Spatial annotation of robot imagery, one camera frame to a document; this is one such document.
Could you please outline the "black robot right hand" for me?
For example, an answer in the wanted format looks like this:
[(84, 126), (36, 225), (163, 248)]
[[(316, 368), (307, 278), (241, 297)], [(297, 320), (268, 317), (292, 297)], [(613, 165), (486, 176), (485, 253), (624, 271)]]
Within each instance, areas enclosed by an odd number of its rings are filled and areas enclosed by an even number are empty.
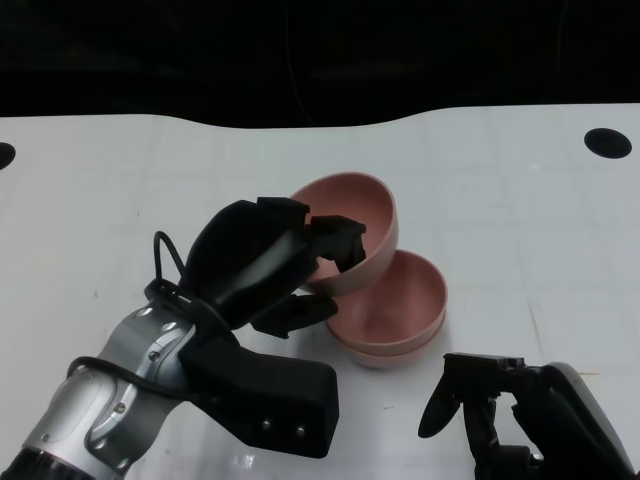
[[(514, 396), (512, 413), (540, 453), (503, 445), (496, 400)], [(636, 479), (608, 417), (578, 372), (562, 362), (529, 366), (519, 357), (448, 353), (418, 434), (441, 432), (463, 412), (478, 479)]]

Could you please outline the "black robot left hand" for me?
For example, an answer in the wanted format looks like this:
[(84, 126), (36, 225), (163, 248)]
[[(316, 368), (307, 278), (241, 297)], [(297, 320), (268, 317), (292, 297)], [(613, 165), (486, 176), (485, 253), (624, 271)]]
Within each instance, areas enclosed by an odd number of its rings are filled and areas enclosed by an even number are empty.
[(187, 256), (180, 285), (230, 330), (251, 324), (287, 338), (338, 311), (333, 293), (314, 287), (298, 296), (322, 259), (345, 272), (363, 262), (364, 224), (341, 215), (316, 216), (285, 197), (240, 200), (206, 225)]

